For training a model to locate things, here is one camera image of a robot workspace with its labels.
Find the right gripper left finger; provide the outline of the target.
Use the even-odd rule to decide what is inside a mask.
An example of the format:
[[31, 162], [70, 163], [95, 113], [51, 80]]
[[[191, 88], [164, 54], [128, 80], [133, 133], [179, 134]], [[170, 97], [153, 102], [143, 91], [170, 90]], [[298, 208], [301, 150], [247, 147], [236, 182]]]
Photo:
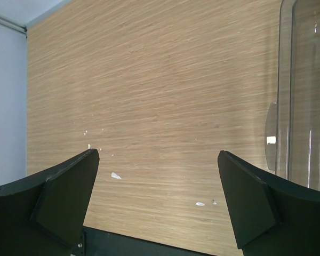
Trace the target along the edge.
[[0, 186], [0, 255], [71, 255], [98, 172], [88, 149], [56, 166]]

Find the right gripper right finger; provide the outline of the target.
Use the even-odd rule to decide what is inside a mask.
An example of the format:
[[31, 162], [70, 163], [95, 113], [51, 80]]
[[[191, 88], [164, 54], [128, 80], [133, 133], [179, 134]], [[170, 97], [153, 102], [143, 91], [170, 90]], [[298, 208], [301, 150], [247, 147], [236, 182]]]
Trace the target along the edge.
[[218, 169], [236, 244], [244, 255], [320, 255], [320, 191], [224, 150]]

